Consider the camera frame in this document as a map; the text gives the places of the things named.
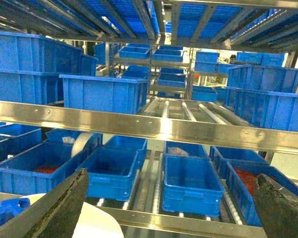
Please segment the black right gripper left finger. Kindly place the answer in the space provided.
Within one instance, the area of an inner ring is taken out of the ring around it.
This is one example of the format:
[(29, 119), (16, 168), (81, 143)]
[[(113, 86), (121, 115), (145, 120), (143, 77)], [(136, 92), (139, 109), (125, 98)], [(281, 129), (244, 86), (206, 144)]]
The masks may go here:
[(25, 211), (0, 226), (0, 238), (71, 238), (89, 185), (79, 169)]

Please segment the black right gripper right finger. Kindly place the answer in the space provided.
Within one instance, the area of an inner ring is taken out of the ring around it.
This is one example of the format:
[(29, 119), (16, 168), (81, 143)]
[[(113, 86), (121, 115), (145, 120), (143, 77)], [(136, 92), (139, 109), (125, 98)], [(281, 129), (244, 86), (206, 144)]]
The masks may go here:
[(298, 238), (298, 196), (265, 174), (254, 181), (253, 200), (269, 238)]

